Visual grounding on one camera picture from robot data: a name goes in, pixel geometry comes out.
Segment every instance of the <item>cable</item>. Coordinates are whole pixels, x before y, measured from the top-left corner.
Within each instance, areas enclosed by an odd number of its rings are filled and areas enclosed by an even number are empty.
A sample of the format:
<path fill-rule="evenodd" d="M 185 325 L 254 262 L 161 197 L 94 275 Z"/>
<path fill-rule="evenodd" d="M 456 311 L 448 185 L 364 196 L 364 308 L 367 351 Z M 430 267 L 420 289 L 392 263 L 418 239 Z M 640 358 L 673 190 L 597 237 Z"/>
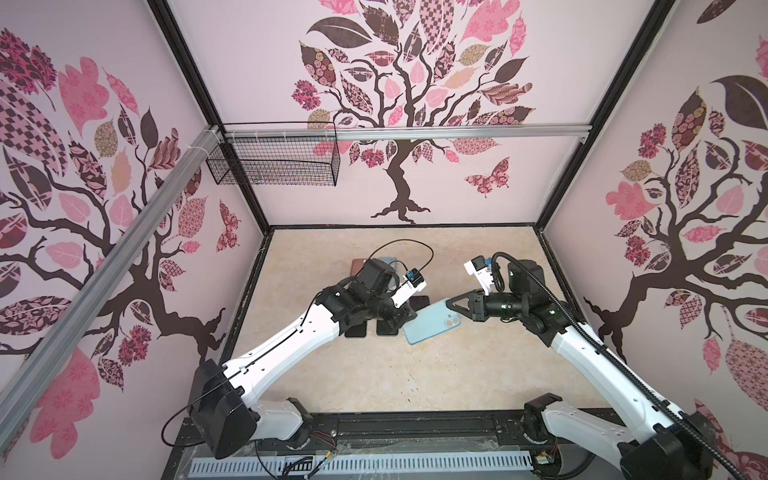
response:
<path fill-rule="evenodd" d="M 522 270 L 523 273 L 528 275 L 539 287 L 541 287 L 542 290 L 544 290 L 545 293 L 549 296 L 549 299 L 558 307 L 558 310 L 560 310 L 563 315 L 565 315 L 565 318 L 568 319 L 568 322 L 571 324 L 571 326 L 574 327 L 574 329 L 584 337 L 587 342 L 592 345 L 599 353 L 605 356 L 606 359 L 608 359 L 609 362 L 611 362 L 611 365 L 615 366 L 627 379 L 639 389 L 643 395 L 645 395 L 645 398 L 650 400 L 651 403 L 653 403 L 656 408 L 658 408 L 660 411 L 662 411 L 672 422 L 674 422 L 678 427 L 680 427 L 682 430 L 684 430 L 688 435 L 690 435 L 691 438 L 693 438 L 699 445 L 704 447 L 725 469 L 736 479 L 736 480 L 746 480 L 746 477 L 739 472 L 739 469 L 731 463 L 728 458 L 725 457 L 722 453 L 720 453 L 720 450 L 718 450 L 716 447 L 710 445 L 707 443 L 706 440 L 704 440 L 699 432 L 697 432 L 693 427 L 688 425 L 685 420 L 682 418 L 679 418 L 674 412 L 672 412 L 667 405 L 665 405 L 661 400 L 659 400 L 653 392 L 651 392 L 648 387 L 645 386 L 642 380 L 637 378 L 634 373 L 632 373 L 629 368 L 627 368 L 626 365 L 624 365 L 623 362 L 621 362 L 619 359 L 616 358 L 614 353 L 605 346 L 604 343 L 598 342 L 594 338 L 592 338 L 581 326 L 581 324 L 571 315 L 571 312 L 568 311 L 561 303 L 560 300 L 552 293 L 552 291 L 547 288 L 544 283 L 539 280 L 531 271 L 523 265 L 520 260 L 514 258 L 513 256 L 504 253 L 504 252 L 496 252 L 493 254 L 493 257 L 491 259 L 491 264 L 496 263 L 496 259 L 499 257 L 505 258 L 509 260 L 510 262 L 514 263 L 520 270 Z"/>
<path fill-rule="evenodd" d="M 379 248 L 377 248 L 376 250 L 374 250 L 374 251 L 373 251 L 373 253 L 371 253 L 370 255 L 368 255 L 368 258 L 367 258 L 367 260 L 371 260 L 371 258 L 373 257 L 373 255 L 374 255 L 376 252 L 378 252 L 378 251 L 379 251 L 379 250 L 381 250 L 382 248 L 386 247 L 387 245 L 392 245 L 392 244 L 393 244 L 393 243 L 395 243 L 395 242 L 413 242 L 413 243 L 418 243 L 419 245 L 423 245 L 424 247 L 427 247 L 427 248 L 429 248 L 429 252 L 430 252 L 432 255 L 429 257 L 429 260 L 427 260 L 427 263 L 425 263 L 425 264 L 424 264 L 424 266 L 423 266 L 423 267 L 421 267 L 419 270 L 424 270 L 424 269 L 427 267 L 427 265 L 429 265 L 429 262 L 431 262 L 431 261 L 432 261 L 432 259 L 433 259 L 433 258 L 435 258 L 435 251 L 432 249 L 432 247 L 430 247 L 430 246 L 429 246 L 429 245 L 427 245 L 426 243 L 424 243 L 424 242 L 419 242 L 418 240 L 413 240 L 412 238 L 399 238 L 399 239 L 397 239 L 397 240 L 392 240 L 391 242 L 387 242 L 387 243 L 384 243 L 382 246 L 380 246 Z"/>

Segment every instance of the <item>black wire basket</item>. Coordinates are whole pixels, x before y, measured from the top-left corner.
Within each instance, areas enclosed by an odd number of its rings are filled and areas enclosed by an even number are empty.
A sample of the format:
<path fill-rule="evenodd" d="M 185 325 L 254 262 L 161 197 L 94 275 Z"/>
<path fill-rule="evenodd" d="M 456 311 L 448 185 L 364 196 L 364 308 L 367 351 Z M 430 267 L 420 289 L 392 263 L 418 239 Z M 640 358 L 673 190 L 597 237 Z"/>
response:
<path fill-rule="evenodd" d="M 309 129 L 270 127 L 252 134 L 241 132 L 234 137 L 225 137 L 224 143 L 207 158 L 208 168 L 217 184 L 336 186 L 341 158 L 333 122 L 251 124 L 283 127 L 306 124 Z"/>

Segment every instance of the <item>patterned leaf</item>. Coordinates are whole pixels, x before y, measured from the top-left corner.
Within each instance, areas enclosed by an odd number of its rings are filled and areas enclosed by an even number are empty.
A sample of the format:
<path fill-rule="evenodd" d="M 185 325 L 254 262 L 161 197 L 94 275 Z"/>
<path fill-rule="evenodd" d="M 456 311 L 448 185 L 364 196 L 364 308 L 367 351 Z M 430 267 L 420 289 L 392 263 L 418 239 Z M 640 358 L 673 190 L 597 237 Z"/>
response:
<path fill-rule="evenodd" d="M 742 263 L 746 262 L 751 256 L 751 254 L 743 256 L 728 253 L 715 260 L 712 271 L 715 273 L 715 275 L 733 272 L 735 269 L 739 268 Z"/>
<path fill-rule="evenodd" d="M 639 220 L 632 220 L 631 222 L 628 222 L 626 225 L 624 225 L 621 230 L 619 230 L 619 233 L 616 233 L 616 237 L 629 237 L 631 234 L 634 233 L 635 230 L 642 224 Z"/>
<path fill-rule="evenodd" d="M 192 238 L 200 231 L 205 218 L 205 200 L 207 198 L 193 198 L 184 205 L 179 214 L 179 235 Z"/>
<path fill-rule="evenodd" d="M 149 304 L 143 300 L 136 300 L 131 304 L 131 312 L 133 312 L 136 320 L 147 325 L 152 325 L 152 316 L 150 314 Z"/>
<path fill-rule="evenodd" d="M 701 314 L 702 309 L 701 297 L 698 295 L 683 303 L 680 307 L 680 328 L 682 329 L 688 323 L 695 320 Z"/>
<path fill-rule="evenodd" d="M 664 306 L 680 306 L 688 300 L 690 292 L 688 290 L 675 290 L 667 297 Z"/>
<path fill-rule="evenodd" d="M 27 165 L 8 155 L 8 151 L 3 147 L 5 163 L 8 164 L 8 171 L 11 172 L 13 183 L 24 198 L 35 205 L 40 210 L 45 210 L 51 204 L 51 182 L 37 168 Z"/>
<path fill-rule="evenodd" d="M 37 296 L 0 309 L 0 333 L 29 335 L 53 325 L 70 301 L 57 296 Z"/>
<path fill-rule="evenodd" d="M 723 77 L 715 82 L 725 87 L 725 112 L 745 127 L 768 130 L 763 119 L 768 115 L 768 86 L 745 75 Z"/>
<path fill-rule="evenodd" d="M 360 87 L 349 83 L 343 78 L 341 79 L 341 84 L 344 87 L 344 95 L 346 95 L 353 107 L 368 114 L 373 112 L 371 99 L 364 91 L 360 90 Z"/>
<path fill-rule="evenodd" d="M 674 187 L 677 192 L 677 199 L 680 201 L 680 208 L 685 207 L 693 200 L 699 189 L 699 161 L 696 158 L 696 148 L 690 151 L 688 157 L 680 165 L 680 169 L 675 175 Z"/>
<path fill-rule="evenodd" d="M 499 145 L 493 138 L 457 138 L 452 143 L 456 151 L 464 155 L 480 154 Z"/>
<path fill-rule="evenodd" d="M 0 248 L 19 245 L 27 235 L 27 228 L 27 217 L 24 214 L 16 214 L 0 220 Z"/>
<path fill-rule="evenodd" d="M 507 44 L 504 43 L 501 47 L 496 47 L 485 56 L 485 71 L 491 71 L 492 68 L 496 66 L 499 60 L 502 59 L 502 55 L 504 54 L 504 49 L 507 47 Z"/>
<path fill-rule="evenodd" d="M 768 354 L 754 345 L 732 339 L 725 362 L 738 386 L 768 411 Z"/>
<path fill-rule="evenodd" d="M 15 290 L 21 280 L 22 269 L 18 263 L 11 262 L 0 265 L 0 298 Z"/>
<path fill-rule="evenodd" d="M 650 175 L 650 163 L 646 160 L 636 160 L 627 165 L 621 173 L 630 182 L 639 182 L 645 180 Z"/>
<path fill-rule="evenodd" d="M 103 200 L 107 190 L 107 176 L 104 175 L 104 170 L 91 152 L 72 140 L 72 137 L 69 141 L 69 154 L 78 169 L 78 175 L 85 182 L 85 186 Z"/>
<path fill-rule="evenodd" d="M 435 61 L 435 81 L 442 80 L 453 68 L 453 62 L 456 59 L 456 47 L 453 45 L 453 41 L 449 41 L 440 51 L 440 55 Z"/>
<path fill-rule="evenodd" d="M 123 367 L 114 360 L 101 357 L 98 360 L 98 375 L 110 385 L 119 386 L 123 390 Z"/>
<path fill-rule="evenodd" d="M 744 314 L 744 319 L 768 327 L 768 308 L 755 308 Z"/>
<path fill-rule="evenodd" d="M 768 147 L 751 141 L 744 141 L 744 162 L 752 170 L 768 170 Z"/>
<path fill-rule="evenodd" d="M 109 332 L 107 335 L 101 337 L 101 340 L 98 341 L 94 352 L 91 354 L 91 358 L 94 358 L 96 355 L 101 355 L 102 353 L 108 352 L 113 345 L 114 336 L 112 335 L 112 332 Z"/>
<path fill-rule="evenodd" d="M 710 367 L 710 373 L 717 370 L 720 366 L 720 344 L 717 342 L 717 337 L 711 336 L 704 342 L 704 346 L 701 348 L 701 353 L 704 356 L 704 362 Z"/>
<path fill-rule="evenodd" d="M 371 42 L 371 36 L 363 27 L 344 17 L 324 18 L 312 25 L 307 33 L 311 31 L 319 31 L 341 48 L 362 47 Z"/>

